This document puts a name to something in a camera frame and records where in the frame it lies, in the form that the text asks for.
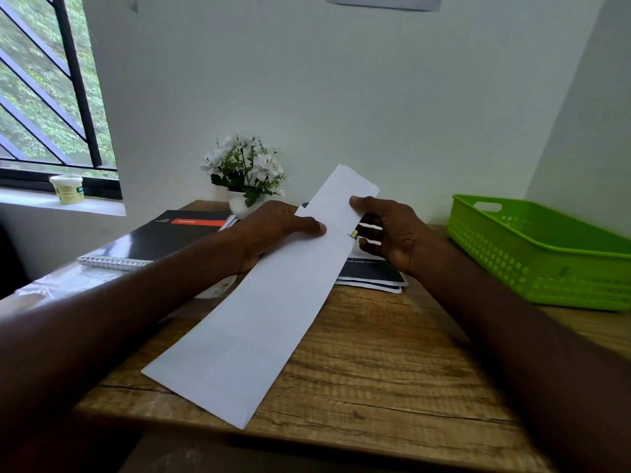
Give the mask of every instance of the potted plant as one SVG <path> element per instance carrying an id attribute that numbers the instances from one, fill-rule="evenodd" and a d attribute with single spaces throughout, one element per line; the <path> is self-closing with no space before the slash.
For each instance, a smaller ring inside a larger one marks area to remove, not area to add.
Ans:
<path id="1" fill-rule="evenodd" d="M 216 186 L 228 188 L 230 210 L 245 218 L 264 202 L 264 195 L 285 195 L 280 183 L 286 179 L 278 151 L 266 146 L 261 138 L 242 131 L 228 136 L 223 144 L 204 157 L 202 171 Z"/>

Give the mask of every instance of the white flower pot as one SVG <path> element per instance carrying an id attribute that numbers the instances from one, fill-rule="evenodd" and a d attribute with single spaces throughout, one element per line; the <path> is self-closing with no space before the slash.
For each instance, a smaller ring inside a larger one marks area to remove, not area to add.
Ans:
<path id="1" fill-rule="evenodd" d="M 253 206 L 248 207 L 245 205 L 244 192 L 228 191 L 228 204 L 230 205 L 232 214 L 236 215 L 237 219 L 243 220 L 263 205 L 266 201 L 266 197 L 266 195 L 260 196 Z"/>

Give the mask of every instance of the red label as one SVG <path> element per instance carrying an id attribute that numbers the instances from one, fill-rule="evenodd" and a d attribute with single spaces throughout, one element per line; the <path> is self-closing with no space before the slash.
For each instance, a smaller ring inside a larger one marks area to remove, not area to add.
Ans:
<path id="1" fill-rule="evenodd" d="M 205 219 L 173 219 L 171 224 L 188 224 L 190 226 L 214 226 L 221 227 L 226 221 L 207 221 Z"/>

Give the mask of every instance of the basket handle hole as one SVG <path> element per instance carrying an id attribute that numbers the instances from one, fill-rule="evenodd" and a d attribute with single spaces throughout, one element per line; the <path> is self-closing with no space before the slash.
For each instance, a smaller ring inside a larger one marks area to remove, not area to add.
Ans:
<path id="1" fill-rule="evenodd" d="M 489 213 L 498 213 L 502 210 L 502 205 L 497 202 L 476 202 L 473 204 L 476 209 L 487 211 Z"/>

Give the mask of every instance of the window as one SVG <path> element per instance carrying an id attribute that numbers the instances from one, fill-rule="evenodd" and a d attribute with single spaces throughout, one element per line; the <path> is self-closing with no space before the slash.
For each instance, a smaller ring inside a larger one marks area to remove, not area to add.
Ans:
<path id="1" fill-rule="evenodd" d="M 0 186 L 121 198 L 82 0 L 0 0 Z"/>

